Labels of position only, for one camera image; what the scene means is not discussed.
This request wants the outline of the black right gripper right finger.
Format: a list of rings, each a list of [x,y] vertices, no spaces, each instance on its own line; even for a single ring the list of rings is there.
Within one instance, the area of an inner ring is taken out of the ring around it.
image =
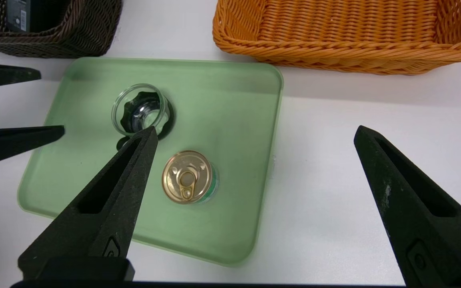
[[[375,130],[354,145],[408,287],[461,287],[461,205]]]

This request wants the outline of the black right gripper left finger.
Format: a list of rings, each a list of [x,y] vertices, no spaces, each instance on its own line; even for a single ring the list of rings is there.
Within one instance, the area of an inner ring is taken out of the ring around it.
[[[132,280],[127,259],[158,145],[136,133],[18,258],[24,280]]]

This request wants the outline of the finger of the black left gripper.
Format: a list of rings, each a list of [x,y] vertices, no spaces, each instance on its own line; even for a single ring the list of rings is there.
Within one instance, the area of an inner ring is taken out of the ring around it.
[[[56,142],[64,134],[63,125],[0,129],[0,161]]]
[[[0,86],[40,80],[40,71],[28,68],[0,64]]]

